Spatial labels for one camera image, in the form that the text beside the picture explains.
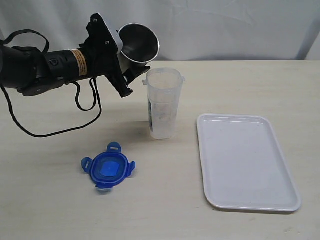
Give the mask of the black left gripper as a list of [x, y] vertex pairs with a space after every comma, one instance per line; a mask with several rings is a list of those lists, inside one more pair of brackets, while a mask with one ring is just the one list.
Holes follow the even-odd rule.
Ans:
[[88, 76], [105, 76], [122, 98], [132, 94], [130, 85], [136, 78], [147, 73], [150, 66], [135, 66], [122, 73], [118, 55], [109, 41], [105, 39], [105, 33], [98, 14], [90, 16], [86, 26], [88, 38], [79, 47], [86, 57]]

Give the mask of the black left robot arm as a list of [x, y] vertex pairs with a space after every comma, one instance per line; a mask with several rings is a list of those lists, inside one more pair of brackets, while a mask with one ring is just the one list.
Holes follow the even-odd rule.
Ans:
[[36, 96], [71, 82], [105, 76], [121, 97], [148, 70], [159, 53], [159, 40], [148, 27], [130, 23], [114, 29], [99, 13], [90, 17], [88, 38], [79, 48], [49, 51], [32, 46], [9, 46], [13, 32], [0, 42], [0, 84], [24, 96]]

